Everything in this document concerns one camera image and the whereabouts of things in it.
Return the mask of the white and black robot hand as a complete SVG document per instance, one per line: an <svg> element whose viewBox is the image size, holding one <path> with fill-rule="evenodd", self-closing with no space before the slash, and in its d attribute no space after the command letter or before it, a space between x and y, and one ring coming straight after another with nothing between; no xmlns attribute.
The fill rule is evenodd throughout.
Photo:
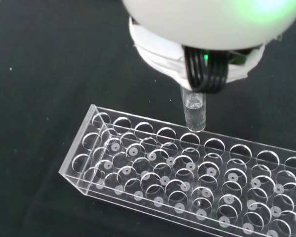
<svg viewBox="0 0 296 237"><path fill-rule="evenodd" d="M140 57L183 88L215 94L247 77L296 20L296 0L125 0Z"/></svg>

